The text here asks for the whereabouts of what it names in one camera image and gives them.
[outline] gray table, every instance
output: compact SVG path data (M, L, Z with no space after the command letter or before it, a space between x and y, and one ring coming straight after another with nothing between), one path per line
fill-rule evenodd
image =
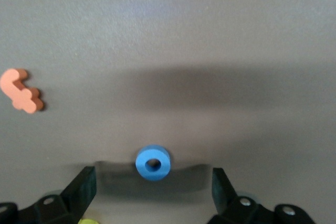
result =
M1 201L95 164L86 217L203 224L218 166L268 208L335 223L335 22L336 0L0 0L0 72L27 69L47 104L0 92ZM173 157L159 183L132 169L152 143Z

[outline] yellow object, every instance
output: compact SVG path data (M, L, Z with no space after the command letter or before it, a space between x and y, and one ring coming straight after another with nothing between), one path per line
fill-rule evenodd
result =
M91 219L81 219L78 224L99 224L97 221L95 220L91 220Z

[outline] orange foam piece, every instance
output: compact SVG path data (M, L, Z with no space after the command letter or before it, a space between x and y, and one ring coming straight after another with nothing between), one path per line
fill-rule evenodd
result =
M22 80L28 77L24 69L8 69L0 78L1 90L12 100L13 107L33 114L43 108L37 88L27 88Z

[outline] hole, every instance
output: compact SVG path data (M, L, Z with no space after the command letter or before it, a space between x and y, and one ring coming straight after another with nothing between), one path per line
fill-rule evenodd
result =
M283 207L282 210L288 215L295 215L295 211L291 207L286 206L286 207Z
M159 170L161 168L161 162L156 159L150 159L146 162L146 169L150 172L156 172L157 170Z
M0 207L0 214L7 211L8 207Z
M48 205L50 203L53 203L54 202L54 198L50 197L50 198L47 198L43 201L43 204L44 205Z

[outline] blue ring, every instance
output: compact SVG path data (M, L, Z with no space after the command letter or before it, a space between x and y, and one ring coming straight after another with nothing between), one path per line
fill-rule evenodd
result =
M170 157L165 148L159 145L147 145L142 148L135 160L135 166L139 174L150 181L158 181L168 175L170 171ZM157 159L160 163L152 167L147 162Z

